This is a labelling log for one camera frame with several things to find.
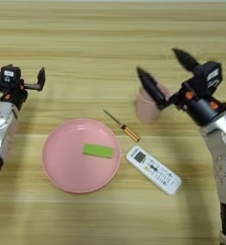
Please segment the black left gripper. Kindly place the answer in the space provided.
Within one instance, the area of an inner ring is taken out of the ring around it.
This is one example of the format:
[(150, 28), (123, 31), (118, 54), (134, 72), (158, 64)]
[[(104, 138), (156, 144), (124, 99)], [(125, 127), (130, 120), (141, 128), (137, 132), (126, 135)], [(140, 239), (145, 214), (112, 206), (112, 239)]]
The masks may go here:
[(0, 102), (9, 102), (14, 104), (18, 110), (21, 110), (23, 103), (26, 101), (30, 90), (41, 91), (45, 84), (45, 68), (42, 67), (37, 75), (37, 84), (18, 83), (17, 85), (4, 85), (0, 83)]

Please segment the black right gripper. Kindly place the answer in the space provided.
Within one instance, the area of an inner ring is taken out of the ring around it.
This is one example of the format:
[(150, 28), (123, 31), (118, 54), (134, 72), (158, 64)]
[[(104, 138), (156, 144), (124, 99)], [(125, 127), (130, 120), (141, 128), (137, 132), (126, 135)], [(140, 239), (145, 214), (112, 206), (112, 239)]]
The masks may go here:
[[(199, 65), (198, 61), (188, 52), (173, 48), (177, 60), (188, 72), (193, 73)], [(226, 112), (226, 102), (213, 97), (217, 86), (209, 87), (204, 81), (188, 79), (181, 88), (172, 94), (168, 101), (154, 77), (141, 67), (136, 68), (138, 78), (144, 89), (155, 101), (159, 109), (174, 104), (178, 110), (185, 111), (199, 126), (206, 126)]]

